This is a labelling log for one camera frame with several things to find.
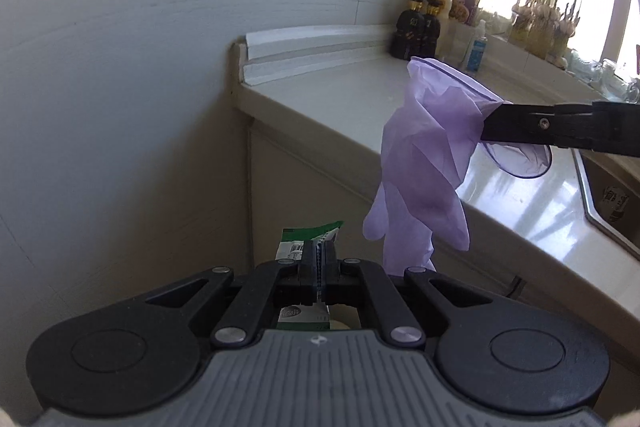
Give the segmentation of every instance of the wall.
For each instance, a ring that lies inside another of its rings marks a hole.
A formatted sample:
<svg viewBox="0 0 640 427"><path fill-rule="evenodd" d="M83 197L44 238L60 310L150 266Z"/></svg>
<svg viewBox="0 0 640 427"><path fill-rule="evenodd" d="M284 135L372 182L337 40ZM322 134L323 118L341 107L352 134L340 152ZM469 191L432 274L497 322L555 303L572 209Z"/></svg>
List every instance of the wall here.
<svg viewBox="0 0 640 427"><path fill-rule="evenodd" d="M1 0L0 405L38 405L34 337L216 264L246 269L230 43L393 22L405 0Z"/></svg>

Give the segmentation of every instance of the stainless steel sink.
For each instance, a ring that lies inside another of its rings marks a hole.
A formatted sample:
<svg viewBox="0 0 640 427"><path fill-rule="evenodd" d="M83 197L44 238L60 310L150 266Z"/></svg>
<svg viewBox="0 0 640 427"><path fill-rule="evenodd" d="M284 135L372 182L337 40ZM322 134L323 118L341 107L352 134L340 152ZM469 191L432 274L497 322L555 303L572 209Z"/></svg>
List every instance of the stainless steel sink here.
<svg viewBox="0 0 640 427"><path fill-rule="evenodd" d="M640 181L606 154L573 153L587 219L640 260Z"/></svg>

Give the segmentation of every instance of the small white bottle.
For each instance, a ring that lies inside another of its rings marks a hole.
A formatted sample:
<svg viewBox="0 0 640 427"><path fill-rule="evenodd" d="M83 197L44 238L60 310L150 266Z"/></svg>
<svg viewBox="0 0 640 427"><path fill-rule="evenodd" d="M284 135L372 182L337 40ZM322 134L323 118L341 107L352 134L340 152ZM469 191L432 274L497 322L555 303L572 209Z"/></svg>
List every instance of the small white bottle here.
<svg viewBox="0 0 640 427"><path fill-rule="evenodd" d="M473 76L474 73L478 73L482 55L484 55L484 50L486 49L485 31L486 23L484 20L481 20L478 26L476 26L474 36L471 37L466 47L465 58L462 59L462 63L460 64L465 72L472 74L471 76Z"/></svg>

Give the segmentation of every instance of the white countertop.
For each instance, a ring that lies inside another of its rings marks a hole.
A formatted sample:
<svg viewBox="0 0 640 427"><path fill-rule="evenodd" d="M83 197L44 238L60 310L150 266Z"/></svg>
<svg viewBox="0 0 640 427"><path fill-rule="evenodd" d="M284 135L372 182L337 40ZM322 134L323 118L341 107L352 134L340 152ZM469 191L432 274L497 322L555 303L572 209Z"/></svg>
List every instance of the white countertop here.
<svg viewBox="0 0 640 427"><path fill-rule="evenodd" d="M372 200L382 129L402 103L406 62L391 57L242 85L238 105L334 163ZM509 85L492 86L505 99ZM514 93L515 102L519 95ZM640 263L585 218L572 153L553 149L541 178L501 171L478 148L458 189L474 250L534 283L640 359Z"/></svg>

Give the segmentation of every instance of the latex glove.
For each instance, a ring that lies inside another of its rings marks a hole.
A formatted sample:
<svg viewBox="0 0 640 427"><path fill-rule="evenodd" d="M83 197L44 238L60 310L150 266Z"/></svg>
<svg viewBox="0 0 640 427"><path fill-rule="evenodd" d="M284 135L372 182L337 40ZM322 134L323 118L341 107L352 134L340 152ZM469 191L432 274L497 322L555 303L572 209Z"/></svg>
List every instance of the latex glove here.
<svg viewBox="0 0 640 427"><path fill-rule="evenodd" d="M468 250L469 233L456 188L463 182L488 117L504 100L474 79L432 58L412 58L404 104L382 136L382 182L363 234L385 236L383 267L402 275L408 266L433 267L435 233ZM542 146L491 146L494 160L540 175L550 165Z"/></svg>

